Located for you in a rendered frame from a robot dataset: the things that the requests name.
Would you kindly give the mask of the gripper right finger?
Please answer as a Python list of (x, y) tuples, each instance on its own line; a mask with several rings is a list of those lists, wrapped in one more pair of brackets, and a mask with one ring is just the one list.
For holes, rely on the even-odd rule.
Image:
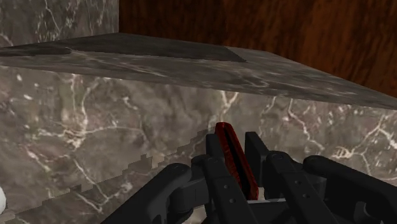
[(397, 224), (397, 186), (321, 155), (295, 162), (255, 132), (245, 150), (265, 198), (283, 197), (296, 224)]

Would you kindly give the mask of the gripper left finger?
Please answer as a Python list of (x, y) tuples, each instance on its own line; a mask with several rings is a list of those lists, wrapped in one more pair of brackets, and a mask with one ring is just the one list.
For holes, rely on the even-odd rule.
[(206, 148), (191, 165), (167, 165), (101, 224), (183, 224), (201, 205), (209, 210), (202, 224), (259, 224), (216, 135), (207, 135)]

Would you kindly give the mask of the red bar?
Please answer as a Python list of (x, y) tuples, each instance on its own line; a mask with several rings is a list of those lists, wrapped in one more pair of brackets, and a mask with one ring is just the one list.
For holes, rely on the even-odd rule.
[(257, 200), (259, 189), (239, 139), (231, 124), (218, 122), (214, 132), (220, 142), (229, 173), (237, 180), (247, 200)]

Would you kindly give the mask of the white round object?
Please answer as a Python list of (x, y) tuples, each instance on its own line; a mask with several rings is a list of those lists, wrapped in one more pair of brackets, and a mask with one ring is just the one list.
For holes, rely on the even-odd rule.
[(4, 210), (6, 209), (6, 205), (7, 205), (7, 199), (4, 193), (4, 190), (0, 187), (0, 214), (2, 214), (4, 212)]

